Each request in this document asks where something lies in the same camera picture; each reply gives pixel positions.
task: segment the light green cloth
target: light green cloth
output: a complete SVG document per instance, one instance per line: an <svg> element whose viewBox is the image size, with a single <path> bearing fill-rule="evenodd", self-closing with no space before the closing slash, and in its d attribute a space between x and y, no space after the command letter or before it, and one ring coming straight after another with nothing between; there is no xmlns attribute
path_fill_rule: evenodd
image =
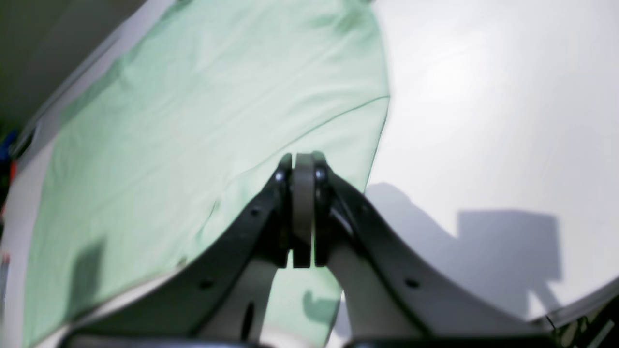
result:
<svg viewBox="0 0 619 348"><path fill-rule="evenodd" d="M24 346L204 251L286 152L364 189L388 104L361 0L194 0L64 113L28 263ZM265 328L324 344L325 269L278 272Z"/></svg>

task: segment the white surface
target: white surface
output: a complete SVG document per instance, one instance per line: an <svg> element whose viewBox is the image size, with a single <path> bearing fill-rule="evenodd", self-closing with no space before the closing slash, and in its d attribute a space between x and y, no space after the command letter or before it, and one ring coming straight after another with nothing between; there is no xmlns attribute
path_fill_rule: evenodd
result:
<svg viewBox="0 0 619 348"><path fill-rule="evenodd" d="M619 2L374 8L392 100L367 195L398 234L528 320L616 279Z"/></svg>

